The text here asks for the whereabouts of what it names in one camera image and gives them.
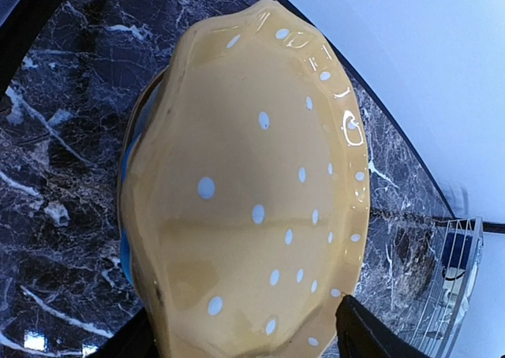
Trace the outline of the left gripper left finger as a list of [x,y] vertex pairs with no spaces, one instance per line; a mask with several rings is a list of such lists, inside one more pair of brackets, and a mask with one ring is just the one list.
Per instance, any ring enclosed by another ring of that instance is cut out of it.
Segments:
[[145,308],[141,308],[89,358],[157,358],[158,349]]

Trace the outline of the cream ribbed mug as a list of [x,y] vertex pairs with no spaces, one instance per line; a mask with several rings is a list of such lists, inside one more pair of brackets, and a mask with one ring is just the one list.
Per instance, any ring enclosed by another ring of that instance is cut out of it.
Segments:
[[469,279],[466,285],[463,285],[465,275],[454,282],[443,282],[443,302],[448,309],[456,315],[454,324],[458,325],[464,319],[469,310],[469,299],[473,292],[473,287],[477,278],[478,264],[475,263],[469,273]]

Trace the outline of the yellow polka dot plate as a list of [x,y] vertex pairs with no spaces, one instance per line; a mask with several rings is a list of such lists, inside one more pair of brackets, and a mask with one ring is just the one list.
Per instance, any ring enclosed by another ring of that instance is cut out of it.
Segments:
[[358,282],[368,149],[327,40],[273,0],[178,40],[132,153],[132,268],[162,357],[319,357]]

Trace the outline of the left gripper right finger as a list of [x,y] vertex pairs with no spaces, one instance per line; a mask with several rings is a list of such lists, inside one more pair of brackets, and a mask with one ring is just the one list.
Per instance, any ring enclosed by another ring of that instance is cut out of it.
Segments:
[[389,330],[351,295],[335,313],[338,347],[345,358],[428,358]]

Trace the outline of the blue polka dot plate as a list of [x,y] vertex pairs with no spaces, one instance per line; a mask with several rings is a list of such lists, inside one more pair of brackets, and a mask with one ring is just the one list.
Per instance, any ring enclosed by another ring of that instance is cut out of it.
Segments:
[[118,213],[118,227],[120,232],[120,261],[122,270],[127,278],[129,284],[135,287],[133,278],[133,258],[132,258],[132,245],[131,242],[131,216],[129,216],[130,208],[128,202],[128,192],[125,190],[127,176],[129,172],[130,161],[132,153],[135,151],[139,139],[145,128],[148,125],[149,115],[152,107],[155,105],[155,99],[159,90],[158,84],[153,84],[137,99],[132,113],[130,114],[129,123],[125,131],[125,138],[122,145],[122,153],[118,167],[118,193],[117,193],[117,213]]

